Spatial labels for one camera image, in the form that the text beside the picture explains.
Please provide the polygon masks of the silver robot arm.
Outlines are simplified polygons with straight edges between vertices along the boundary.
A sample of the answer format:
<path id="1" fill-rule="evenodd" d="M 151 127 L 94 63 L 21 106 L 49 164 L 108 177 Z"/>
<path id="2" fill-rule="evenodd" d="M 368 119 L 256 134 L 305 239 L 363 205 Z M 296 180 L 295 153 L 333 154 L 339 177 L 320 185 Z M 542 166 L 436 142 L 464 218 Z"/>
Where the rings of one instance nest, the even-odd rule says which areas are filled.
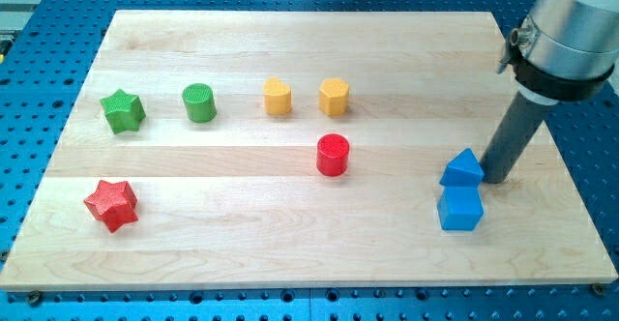
<path id="1" fill-rule="evenodd" d="M 531 101 L 586 100 L 618 59 L 618 0 L 536 0 L 506 38 L 497 71 L 512 66 Z"/>

